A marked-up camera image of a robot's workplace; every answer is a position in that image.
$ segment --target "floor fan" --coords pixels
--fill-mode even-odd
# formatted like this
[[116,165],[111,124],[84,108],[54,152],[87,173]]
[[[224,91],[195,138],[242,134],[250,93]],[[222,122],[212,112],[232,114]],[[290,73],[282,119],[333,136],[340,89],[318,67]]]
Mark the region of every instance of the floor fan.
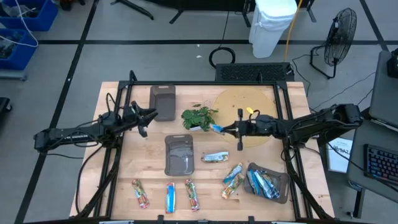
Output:
[[[341,63],[347,56],[348,50],[353,43],[355,30],[355,11],[350,8],[341,10],[333,19],[326,42],[321,46],[311,49],[310,65],[322,75],[326,76],[327,79],[334,78],[336,76],[337,65]],[[312,63],[313,52],[316,52],[322,47],[325,48],[325,53],[323,56],[325,63],[331,67],[333,66],[333,76],[327,75],[324,71],[320,70]]]

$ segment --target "round placemat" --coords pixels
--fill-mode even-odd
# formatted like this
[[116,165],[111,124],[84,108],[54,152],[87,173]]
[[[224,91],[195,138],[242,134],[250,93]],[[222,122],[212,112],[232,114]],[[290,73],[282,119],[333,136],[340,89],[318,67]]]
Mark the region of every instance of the round placemat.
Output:
[[[213,109],[218,110],[218,113],[213,115],[213,119],[217,125],[222,127],[233,124],[238,120],[238,108],[243,109],[243,120],[249,119],[250,113],[247,111],[247,107],[259,110],[261,114],[268,114],[277,118],[274,102],[260,90],[249,87],[235,87],[225,90],[217,96],[217,99],[213,103]],[[238,142],[230,134],[225,134],[223,137],[231,144]],[[243,137],[243,147],[259,146],[267,142],[269,138],[257,136]]]

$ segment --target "wooden table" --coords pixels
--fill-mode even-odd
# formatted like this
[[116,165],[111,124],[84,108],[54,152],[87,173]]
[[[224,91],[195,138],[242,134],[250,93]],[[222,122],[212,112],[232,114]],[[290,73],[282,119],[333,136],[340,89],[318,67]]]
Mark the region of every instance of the wooden table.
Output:
[[[99,93],[95,118],[107,111],[105,96],[111,93],[116,96],[117,82],[104,82]],[[227,143],[220,135],[209,132],[189,132],[182,126],[180,115],[182,111],[197,103],[211,106],[215,98],[228,88],[236,86],[176,86],[176,119],[171,122],[153,121],[149,125],[148,137],[142,138],[137,129],[125,132],[123,151],[119,166],[118,181],[113,202],[112,219],[156,220],[158,215],[165,215],[165,220],[248,220],[254,216],[256,221],[262,220],[295,220],[291,195],[286,204],[271,202],[264,198],[246,193],[240,187],[228,200],[221,198],[224,185],[221,180],[235,164],[242,162],[246,168],[250,162],[278,172],[286,172],[285,162],[280,159],[281,140],[271,138],[265,144],[237,151],[235,144]],[[251,86],[257,88],[275,102],[271,86]],[[150,86],[133,86],[131,100],[136,100],[139,106],[149,107]],[[309,114],[307,99],[303,84],[288,83],[290,104],[295,118]],[[282,91],[281,102],[284,102]],[[164,174],[166,136],[171,134],[191,134],[195,157],[195,171],[187,177],[170,177]],[[309,140],[307,146],[318,150],[317,142]],[[87,148],[87,158],[95,148]],[[228,162],[205,164],[200,160],[204,153],[214,151],[229,151]],[[80,184],[80,208],[91,199],[95,193],[103,166],[105,149],[102,149],[87,163]],[[302,149],[302,162],[309,191],[325,211],[334,217],[325,173],[320,156],[312,151]],[[192,179],[199,198],[200,210],[192,212],[183,181]],[[146,209],[139,208],[132,179],[140,179],[150,205]],[[166,183],[174,182],[176,188],[175,213],[165,214]],[[305,217],[302,194],[297,188],[297,197],[301,216]],[[104,193],[101,214],[105,213],[108,193]],[[72,206],[71,215],[76,214]]]

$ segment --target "blue storage crate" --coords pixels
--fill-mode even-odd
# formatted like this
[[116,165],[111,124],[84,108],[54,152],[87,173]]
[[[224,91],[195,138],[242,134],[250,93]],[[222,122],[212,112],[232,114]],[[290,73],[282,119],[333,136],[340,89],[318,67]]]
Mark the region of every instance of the blue storage crate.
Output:
[[[3,37],[12,36],[14,32],[18,32],[22,36],[21,40],[19,41],[20,43],[30,45],[36,44],[35,40],[25,30],[0,29],[0,35]],[[8,58],[0,58],[0,68],[13,70],[25,69],[35,50],[36,47],[17,44]]]
[[[3,0],[3,3],[13,7],[15,0]],[[51,0],[18,0],[19,5],[41,6],[39,15],[35,18],[25,18],[26,26],[31,31],[48,31],[57,16],[58,8]],[[8,29],[26,29],[20,17],[0,17],[0,22]]]

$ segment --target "concrete floor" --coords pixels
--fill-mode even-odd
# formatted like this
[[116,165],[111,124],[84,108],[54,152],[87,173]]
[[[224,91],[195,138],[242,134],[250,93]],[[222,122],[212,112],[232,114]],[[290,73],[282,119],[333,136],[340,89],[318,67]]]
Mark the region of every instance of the concrete floor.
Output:
[[[94,0],[86,0],[81,6],[74,4],[70,12],[60,11],[48,32],[35,32],[40,40],[80,40]],[[182,14],[175,24],[169,20],[176,13],[155,4],[134,0],[154,16],[147,17],[122,5],[110,5],[111,0],[99,1],[87,40],[220,40],[226,19],[226,12],[189,12]],[[396,40],[398,23],[394,9],[395,0],[366,1],[384,40]],[[366,17],[359,0],[315,1],[312,9],[317,23],[312,23],[306,11],[298,15],[292,40],[326,39],[331,20],[338,11],[350,7],[358,16],[355,40],[377,40],[375,32]],[[249,28],[240,15],[230,13],[225,39],[247,40]],[[58,127],[73,127],[93,117],[101,82],[127,79],[133,69],[139,80],[214,80],[215,71],[208,64],[209,53],[217,44],[161,44],[161,45],[84,45],[71,82],[67,99],[58,122]],[[281,62],[284,45],[278,45],[269,58],[256,59],[248,44],[225,45],[236,52],[236,62]],[[309,53],[312,45],[291,45],[288,61]],[[389,50],[397,48],[389,45]],[[48,128],[65,78],[75,56],[75,44],[41,44],[32,57],[25,72],[26,82],[0,80],[0,96],[9,97],[14,110],[2,122],[0,129],[0,223],[15,220],[27,184],[35,166],[38,153],[33,150],[33,135]],[[311,107],[319,105],[334,94],[366,77],[376,69],[377,56],[381,46],[353,45],[338,66],[335,79],[326,80],[308,64],[308,57],[296,61],[299,72],[311,81],[308,101]],[[215,62],[227,63],[230,56],[215,55]],[[323,57],[315,63],[328,73]],[[296,81],[303,80],[296,75]],[[347,90],[344,94],[322,104],[320,108],[333,103],[357,104],[373,86],[374,76]],[[365,99],[360,108],[370,104]],[[57,149],[57,153],[82,156],[83,150],[71,146]],[[76,178],[81,160],[48,157],[45,161],[39,183],[30,203],[25,222],[67,218],[75,193]],[[346,186],[342,178],[327,172],[328,185],[336,217],[349,220],[346,212],[352,211],[356,192]],[[355,222],[394,223],[394,212],[398,205],[374,193],[367,192],[362,219]]]

